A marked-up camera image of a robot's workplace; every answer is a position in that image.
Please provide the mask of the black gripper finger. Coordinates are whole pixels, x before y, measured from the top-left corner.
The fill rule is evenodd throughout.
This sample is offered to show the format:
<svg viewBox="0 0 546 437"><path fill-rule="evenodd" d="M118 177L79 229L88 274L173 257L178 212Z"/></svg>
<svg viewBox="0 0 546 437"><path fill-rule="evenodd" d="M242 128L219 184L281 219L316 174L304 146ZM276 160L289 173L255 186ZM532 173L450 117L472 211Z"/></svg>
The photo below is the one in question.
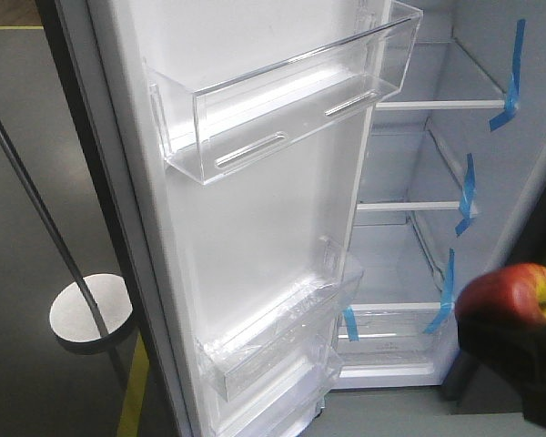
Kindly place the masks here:
<svg viewBox="0 0 546 437"><path fill-rule="evenodd" d="M523 418L546 429L546 324L516 328L462 320L457 328L460 349L513 387Z"/></svg>

